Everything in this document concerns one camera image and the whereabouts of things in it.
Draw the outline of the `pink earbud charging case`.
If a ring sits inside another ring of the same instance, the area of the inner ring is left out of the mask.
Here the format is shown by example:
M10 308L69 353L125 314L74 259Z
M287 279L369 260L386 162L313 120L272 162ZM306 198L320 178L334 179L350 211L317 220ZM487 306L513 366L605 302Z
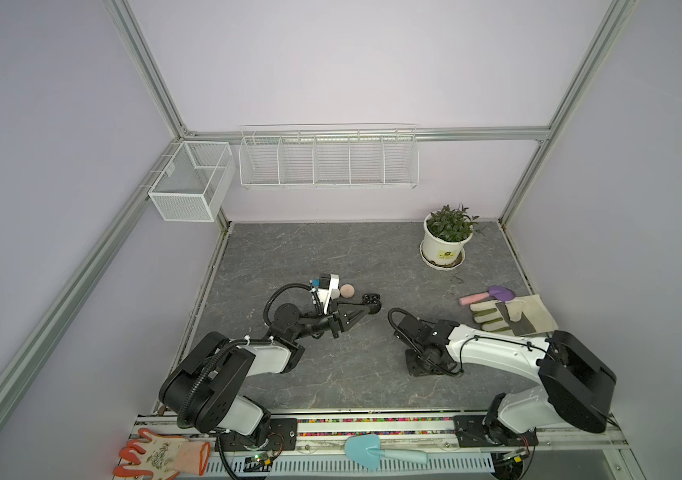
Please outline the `pink earbud charging case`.
M351 299L355 296L356 290L351 284L344 284L339 289L340 295L345 299Z

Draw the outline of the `black earbud charging case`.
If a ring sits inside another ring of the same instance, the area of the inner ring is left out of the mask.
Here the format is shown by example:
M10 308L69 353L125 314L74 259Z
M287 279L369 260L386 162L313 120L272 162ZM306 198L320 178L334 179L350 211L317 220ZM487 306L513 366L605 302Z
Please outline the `black earbud charging case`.
M373 305L376 308L381 308L381 296L377 293L366 293L362 296L362 302L365 305Z

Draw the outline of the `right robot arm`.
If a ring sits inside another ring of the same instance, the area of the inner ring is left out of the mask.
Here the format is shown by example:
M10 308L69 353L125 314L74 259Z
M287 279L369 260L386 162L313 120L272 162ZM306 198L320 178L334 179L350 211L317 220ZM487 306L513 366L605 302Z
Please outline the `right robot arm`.
M390 309L387 321L406 346L407 370L414 377L460 377L467 366L480 365L534 382L519 393L497 394L465 430L474 442L524 446L532 444L538 428L567 423L601 434L612 422L617 377L569 332L506 336L449 320L424 321L402 308Z

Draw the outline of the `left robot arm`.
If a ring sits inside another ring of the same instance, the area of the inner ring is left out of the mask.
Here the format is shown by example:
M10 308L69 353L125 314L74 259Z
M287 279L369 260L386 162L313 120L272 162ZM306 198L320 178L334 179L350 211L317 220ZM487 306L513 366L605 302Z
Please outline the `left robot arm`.
M337 339L382 308L377 293L366 293L359 302L344 298L337 280L327 275L279 287L262 311L267 331L261 338L206 334L159 389L158 401L176 414L177 426L203 434L229 430L250 438L262 435L270 413L240 394L245 380L291 372L304 355L302 339L325 333Z

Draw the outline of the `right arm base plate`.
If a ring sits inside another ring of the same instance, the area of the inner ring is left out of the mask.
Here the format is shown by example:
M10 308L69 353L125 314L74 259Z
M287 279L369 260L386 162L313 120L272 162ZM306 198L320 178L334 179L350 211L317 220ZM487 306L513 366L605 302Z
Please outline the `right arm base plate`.
M457 415L453 418L459 446L468 447L534 447L539 445L532 430L515 433L499 421L484 423L483 415Z

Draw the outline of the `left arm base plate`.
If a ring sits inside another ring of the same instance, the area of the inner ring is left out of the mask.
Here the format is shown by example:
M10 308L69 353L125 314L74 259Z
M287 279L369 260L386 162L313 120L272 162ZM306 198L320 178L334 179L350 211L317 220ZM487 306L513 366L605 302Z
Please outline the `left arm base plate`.
M251 435L236 432L225 433L216 440L214 449L225 452L245 451L293 451L298 439L298 419L271 417L261 423Z

